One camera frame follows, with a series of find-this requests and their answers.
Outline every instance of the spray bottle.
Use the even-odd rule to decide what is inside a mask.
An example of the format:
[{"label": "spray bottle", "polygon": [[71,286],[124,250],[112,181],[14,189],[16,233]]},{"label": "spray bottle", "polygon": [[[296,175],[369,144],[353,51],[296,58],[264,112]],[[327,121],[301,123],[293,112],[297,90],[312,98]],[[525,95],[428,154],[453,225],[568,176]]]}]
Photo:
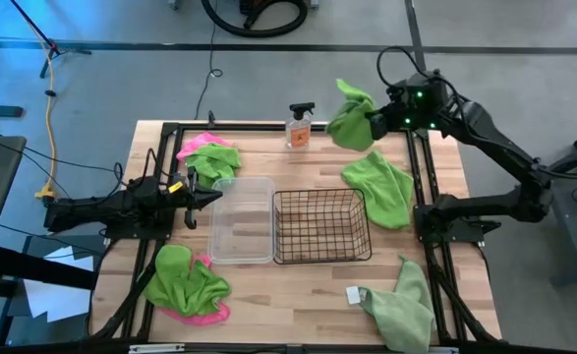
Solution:
[{"label": "spray bottle", "polygon": [[292,117],[286,121],[286,146],[289,148],[304,147],[310,140],[310,126],[312,125],[313,102],[296,103],[290,105]]}]

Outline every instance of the gray floor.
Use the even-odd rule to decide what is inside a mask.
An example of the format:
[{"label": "gray floor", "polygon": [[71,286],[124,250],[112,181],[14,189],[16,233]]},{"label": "gray floor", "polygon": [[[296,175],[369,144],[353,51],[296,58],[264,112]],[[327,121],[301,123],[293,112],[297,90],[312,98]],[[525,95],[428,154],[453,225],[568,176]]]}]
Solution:
[{"label": "gray floor", "polygon": [[[219,1],[225,18],[242,21],[235,1]],[[21,3],[59,39],[207,43],[211,30],[201,6],[190,0],[183,0],[176,13],[165,0]],[[424,45],[577,47],[577,0],[417,0],[415,8]],[[260,23],[273,24],[292,13],[278,5]],[[8,0],[0,0],[0,38],[32,39]],[[219,29],[216,42],[259,41]],[[320,10],[302,28],[262,42],[382,45],[410,44],[411,39],[403,0],[321,0]],[[125,162],[137,120],[192,117],[207,57],[206,52],[95,51],[59,58],[53,126],[61,158],[103,166]],[[225,74],[211,79],[201,118],[212,109],[218,119],[282,120],[290,103],[314,101],[316,117],[325,120],[343,99],[336,78],[384,103],[375,58],[374,53],[217,52],[214,66]],[[0,104],[27,111],[21,119],[0,119],[0,132],[24,135],[31,148],[48,151],[43,121],[47,81],[37,77],[42,60],[38,50],[0,49]],[[426,60],[483,104],[498,128],[530,154],[552,161],[577,139],[577,56],[428,55]],[[401,55],[386,60],[391,80],[406,78],[412,70]],[[513,186],[514,180],[478,151],[462,147],[461,153],[472,195]],[[44,180],[42,172],[23,162],[1,222],[42,232],[44,211],[33,194]],[[59,167],[58,180],[72,197],[106,193],[114,182],[106,173],[69,166]],[[540,224],[502,221],[504,226],[488,237],[487,254],[504,338],[577,350],[577,286],[555,289],[548,282],[571,266],[564,235],[551,216]],[[21,249],[22,240],[0,230],[4,247]]]}]

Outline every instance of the pink microfiber cloth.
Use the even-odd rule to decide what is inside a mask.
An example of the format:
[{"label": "pink microfiber cloth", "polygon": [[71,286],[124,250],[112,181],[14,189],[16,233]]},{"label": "pink microfiber cloth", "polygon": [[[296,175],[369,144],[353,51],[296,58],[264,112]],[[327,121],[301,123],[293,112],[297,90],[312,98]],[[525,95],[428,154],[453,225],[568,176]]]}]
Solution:
[{"label": "pink microfiber cloth", "polygon": [[[201,261],[201,263],[203,263],[207,268],[209,268],[211,266],[211,257],[208,255],[193,256],[192,257],[192,263],[194,263],[196,260]],[[229,315],[231,315],[231,311],[229,310],[227,305],[225,305],[223,303],[218,303],[218,312],[217,313],[213,313],[213,314],[209,314],[209,315],[205,315],[205,316],[191,316],[188,318],[179,315],[179,313],[177,313],[174,310],[168,310],[168,309],[162,309],[162,308],[157,308],[157,310],[159,310],[162,313],[168,315],[169,317],[177,320],[180,323],[183,323],[186,325],[198,325],[198,326],[217,324],[217,323],[226,321],[227,319],[229,319]]]},{"label": "pink microfiber cloth", "polygon": [[226,146],[226,147],[231,147],[231,145],[225,141],[223,141],[222,139],[208,133],[208,132],[204,132],[201,135],[197,136],[196,138],[190,140],[189,142],[185,143],[183,145],[183,149],[181,149],[181,151],[179,151],[179,153],[177,153],[177,158],[179,159],[179,161],[183,161],[183,159],[192,154],[192,152],[198,150],[200,147],[210,144],[210,143],[216,143],[216,144],[220,144],[222,146]]}]

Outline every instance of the green microfiber cloth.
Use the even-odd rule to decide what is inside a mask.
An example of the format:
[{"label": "green microfiber cloth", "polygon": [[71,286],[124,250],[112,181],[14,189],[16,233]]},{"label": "green microfiber cloth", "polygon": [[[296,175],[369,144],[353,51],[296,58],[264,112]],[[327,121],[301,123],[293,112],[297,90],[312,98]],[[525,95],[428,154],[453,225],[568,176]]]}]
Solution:
[{"label": "green microfiber cloth", "polygon": [[364,91],[349,86],[341,79],[336,79],[336,84],[345,93],[347,101],[327,124],[325,131],[336,145],[364,151],[374,143],[365,113],[375,111],[375,101]]},{"label": "green microfiber cloth", "polygon": [[388,162],[378,151],[343,168],[342,177],[365,194],[370,221],[386,228],[410,224],[413,178]]},{"label": "green microfiber cloth", "polygon": [[360,306],[374,317],[386,347],[403,353],[427,353],[433,331],[433,303],[419,265],[402,260],[395,290],[359,287]]},{"label": "green microfiber cloth", "polygon": [[163,246],[155,259],[156,273],[144,290],[146,299],[183,317],[218,312],[218,301],[229,295],[231,286],[199,260],[190,267],[191,260],[189,248]]},{"label": "green microfiber cloth", "polygon": [[211,143],[192,152],[186,157],[186,163],[197,168],[199,183],[211,188],[221,178],[235,177],[234,169],[240,168],[240,155],[234,147]]}]

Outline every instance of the transparent bin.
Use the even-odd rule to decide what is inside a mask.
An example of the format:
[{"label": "transparent bin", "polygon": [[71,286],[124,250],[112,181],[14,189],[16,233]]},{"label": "transparent bin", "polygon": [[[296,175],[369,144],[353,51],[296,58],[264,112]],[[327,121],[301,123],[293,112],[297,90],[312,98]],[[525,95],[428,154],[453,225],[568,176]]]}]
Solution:
[{"label": "transparent bin", "polygon": [[217,265],[265,264],[273,259],[272,198],[269,178],[223,178],[212,189],[223,193],[211,204],[207,253]]}]

